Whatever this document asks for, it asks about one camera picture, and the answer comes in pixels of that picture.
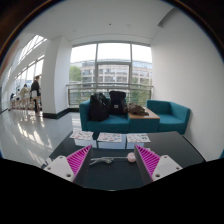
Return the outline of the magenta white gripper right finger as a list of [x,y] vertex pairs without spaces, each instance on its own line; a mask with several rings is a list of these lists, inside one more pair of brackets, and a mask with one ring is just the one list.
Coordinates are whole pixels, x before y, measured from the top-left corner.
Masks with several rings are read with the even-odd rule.
[[154,182],[182,169],[168,155],[159,156],[139,145],[135,146],[134,154],[144,182]]

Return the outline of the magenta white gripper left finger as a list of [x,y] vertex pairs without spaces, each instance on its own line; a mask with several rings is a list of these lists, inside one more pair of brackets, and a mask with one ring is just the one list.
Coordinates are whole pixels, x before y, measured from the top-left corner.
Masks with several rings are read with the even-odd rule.
[[44,170],[70,182],[81,182],[88,169],[91,154],[92,146],[89,145],[68,156],[59,155]]

